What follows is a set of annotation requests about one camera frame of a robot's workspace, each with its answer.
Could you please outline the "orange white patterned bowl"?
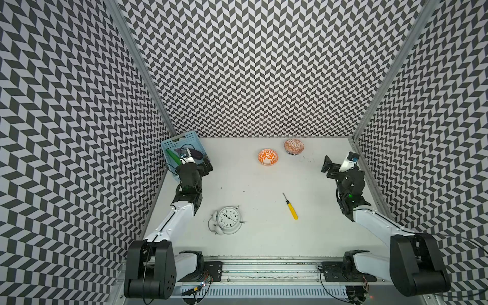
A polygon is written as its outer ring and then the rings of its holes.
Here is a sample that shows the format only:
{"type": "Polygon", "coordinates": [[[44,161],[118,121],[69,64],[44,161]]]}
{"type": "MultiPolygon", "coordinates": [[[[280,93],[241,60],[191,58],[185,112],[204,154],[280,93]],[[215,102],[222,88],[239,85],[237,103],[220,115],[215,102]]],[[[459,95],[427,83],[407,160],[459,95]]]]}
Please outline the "orange white patterned bowl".
{"type": "Polygon", "coordinates": [[[257,158],[259,163],[264,166],[273,166],[278,162],[278,154],[272,149],[263,149],[257,158]]]}

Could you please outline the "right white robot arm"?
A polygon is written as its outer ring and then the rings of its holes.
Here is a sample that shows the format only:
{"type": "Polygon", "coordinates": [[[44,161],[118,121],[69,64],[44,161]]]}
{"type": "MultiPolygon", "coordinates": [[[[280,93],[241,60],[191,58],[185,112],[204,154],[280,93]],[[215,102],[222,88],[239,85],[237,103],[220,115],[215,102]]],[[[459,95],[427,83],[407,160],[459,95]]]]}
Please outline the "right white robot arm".
{"type": "Polygon", "coordinates": [[[388,255],[368,250],[344,253],[342,277],[352,282],[370,275],[391,282],[406,297],[448,292],[451,281],[435,238],[409,230],[382,213],[372,210],[363,197],[365,172],[358,166],[359,154],[349,152],[341,164],[324,158],[321,172],[335,181],[335,198],[341,213],[365,228],[388,248],[388,255]]]}

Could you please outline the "light blue perforated basket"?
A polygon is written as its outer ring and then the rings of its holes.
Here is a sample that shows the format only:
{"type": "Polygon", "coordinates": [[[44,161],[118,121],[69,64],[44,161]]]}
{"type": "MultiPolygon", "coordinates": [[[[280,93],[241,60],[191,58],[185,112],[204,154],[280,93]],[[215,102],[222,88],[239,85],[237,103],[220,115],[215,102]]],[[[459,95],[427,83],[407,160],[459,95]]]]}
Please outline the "light blue perforated basket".
{"type": "MultiPolygon", "coordinates": [[[[161,149],[163,151],[164,159],[166,161],[166,165],[168,167],[169,172],[173,175],[173,178],[179,180],[177,176],[177,164],[167,155],[166,149],[170,149],[176,155],[179,155],[180,148],[188,148],[188,149],[195,149],[200,151],[204,154],[204,156],[208,156],[203,147],[200,139],[198,137],[197,131],[190,131],[186,133],[182,133],[175,137],[163,140],[160,143],[161,149]]],[[[194,159],[197,164],[201,163],[202,160],[194,159]]]]}

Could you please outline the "green cucumber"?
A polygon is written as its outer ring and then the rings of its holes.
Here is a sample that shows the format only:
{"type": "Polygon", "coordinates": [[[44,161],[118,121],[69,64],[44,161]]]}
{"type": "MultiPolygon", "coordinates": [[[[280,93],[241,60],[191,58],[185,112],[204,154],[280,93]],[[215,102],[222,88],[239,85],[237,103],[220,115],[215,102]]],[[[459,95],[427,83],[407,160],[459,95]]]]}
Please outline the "green cucumber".
{"type": "Polygon", "coordinates": [[[166,149],[167,155],[177,164],[177,166],[182,164],[182,161],[180,159],[179,155],[176,155],[173,151],[170,149],[166,149]]]}

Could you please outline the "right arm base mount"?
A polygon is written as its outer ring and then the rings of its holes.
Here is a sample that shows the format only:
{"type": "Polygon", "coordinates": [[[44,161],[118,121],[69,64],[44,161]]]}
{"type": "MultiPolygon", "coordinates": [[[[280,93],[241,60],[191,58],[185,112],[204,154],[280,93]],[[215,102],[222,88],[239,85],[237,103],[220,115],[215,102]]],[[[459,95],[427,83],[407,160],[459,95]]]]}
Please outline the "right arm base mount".
{"type": "Polygon", "coordinates": [[[324,261],[318,265],[318,270],[325,276],[326,282],[377,282],[377,277],[359,272],[352,263],[324,261]]]}

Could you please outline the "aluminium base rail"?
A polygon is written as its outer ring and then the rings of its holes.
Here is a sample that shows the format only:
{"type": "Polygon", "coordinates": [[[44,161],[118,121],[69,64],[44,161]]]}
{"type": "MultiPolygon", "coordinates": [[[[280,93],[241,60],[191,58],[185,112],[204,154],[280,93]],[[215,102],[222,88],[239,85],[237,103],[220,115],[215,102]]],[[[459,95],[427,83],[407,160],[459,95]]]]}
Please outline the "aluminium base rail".
{"type": "MultiPolygon", "coordinates": [[[[442,304],[433,295],[406,298],[392,283],[326,282],[318,270],[324,261],[341,262],[338,257],[206,257],[205,262],[224,263],[221,282],[208,277],[203,282],[178,282],[169,299],[153,299],[149,304],[288,303],[299,301],[332,304],[442,304]]],[[[108,304],[145,304],[142,299],[127,299],[121,273],[108,304]]]]}

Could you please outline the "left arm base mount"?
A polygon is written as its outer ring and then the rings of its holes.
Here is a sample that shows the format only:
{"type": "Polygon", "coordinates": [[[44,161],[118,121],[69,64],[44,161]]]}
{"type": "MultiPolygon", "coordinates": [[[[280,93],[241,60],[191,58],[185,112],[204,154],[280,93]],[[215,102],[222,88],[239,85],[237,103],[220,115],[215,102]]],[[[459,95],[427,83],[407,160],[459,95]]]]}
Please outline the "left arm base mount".
{"type": "Polygon", "coordinates": [[[194,273],[186,275],[180,282],[203,282],[207,277],[213,282],[221,282],[223,265],[222,261],[204,262],[194,273]]]}

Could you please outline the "white twin-bell alarm clock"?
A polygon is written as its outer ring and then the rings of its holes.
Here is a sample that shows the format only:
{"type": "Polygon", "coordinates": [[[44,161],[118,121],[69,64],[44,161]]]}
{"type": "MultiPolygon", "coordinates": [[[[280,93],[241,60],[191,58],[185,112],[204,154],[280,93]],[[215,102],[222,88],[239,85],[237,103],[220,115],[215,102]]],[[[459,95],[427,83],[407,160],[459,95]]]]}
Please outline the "white twin-bell alarm clock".
{"type": "Polygon", "coordinates": [[[208,220],[208,229],[215,235],[233,235],[245,224],[239,206],[216,210],[208,220]]]}

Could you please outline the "dark purple eggplant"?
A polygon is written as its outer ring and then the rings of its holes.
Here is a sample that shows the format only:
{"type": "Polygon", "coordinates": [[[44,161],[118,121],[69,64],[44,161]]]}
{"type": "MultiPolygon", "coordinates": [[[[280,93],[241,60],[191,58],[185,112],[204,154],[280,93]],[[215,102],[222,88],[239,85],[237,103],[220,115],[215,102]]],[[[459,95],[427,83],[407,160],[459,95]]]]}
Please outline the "dark purple eggplant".
{"type": "Polygon", "coordinates": [[[197,151],[195,149],[190,149],[189,151],[190,151],[191,156],[196,160],[202,160],[204,157],[204,154],[200,151],[197,151]]]}

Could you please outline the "yellow handled screwdriver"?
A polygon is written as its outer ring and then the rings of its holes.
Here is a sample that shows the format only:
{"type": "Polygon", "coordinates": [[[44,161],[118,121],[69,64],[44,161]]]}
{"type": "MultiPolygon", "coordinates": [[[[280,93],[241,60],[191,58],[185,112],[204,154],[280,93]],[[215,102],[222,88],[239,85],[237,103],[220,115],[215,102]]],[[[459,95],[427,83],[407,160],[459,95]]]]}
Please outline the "yellow handled screwdriver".
{"type": "Polygon", "coordinates": [[[292,206],[292,203],[288,200],[288,198],[286,197],[285,193],[283,193],[283,197],[285,198],[285,202],[287,204],[287,207],[288,209],[290,210],[291,214],[292,214],[292,217],[295,219],[295,220],[298,220],[299,217],[298,217],[298,214],[296,213],[294,207],[292,206]]]}

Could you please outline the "overturned orange patterned bowl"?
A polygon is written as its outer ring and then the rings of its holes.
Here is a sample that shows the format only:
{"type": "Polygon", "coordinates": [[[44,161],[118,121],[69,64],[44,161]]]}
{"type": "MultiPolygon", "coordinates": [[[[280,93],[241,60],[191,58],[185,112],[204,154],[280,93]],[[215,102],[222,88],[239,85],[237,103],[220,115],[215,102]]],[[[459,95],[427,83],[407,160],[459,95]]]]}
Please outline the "overturned orange patterned bowl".
{"type": "Polygon", "coordinates": [[[299,155],[304,151],[305,145],[299,139],[288,139],[284,143],[284,148],[290,155],[299,155]]]}

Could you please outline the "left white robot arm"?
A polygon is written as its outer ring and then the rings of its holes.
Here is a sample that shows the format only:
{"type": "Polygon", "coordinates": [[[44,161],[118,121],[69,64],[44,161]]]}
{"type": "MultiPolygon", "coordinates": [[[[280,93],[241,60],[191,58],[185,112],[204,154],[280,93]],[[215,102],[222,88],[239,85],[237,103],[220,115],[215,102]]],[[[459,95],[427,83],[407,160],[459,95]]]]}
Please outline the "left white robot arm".
{"type": "Polygon", "coordinates": [[[162,223],[145,239],[136,240],[128,248],[124,296],[142,299],[149,304],[153,299],[169,299],[175,285],[182,278],[202,272],[200,252],[174,254],[172,243],[188,227],[202,203],[202,177],[213,170],[205,157],[201,163],[183,158],[176,168],[180,183],[170,205],[170,212],[162,223]]]}

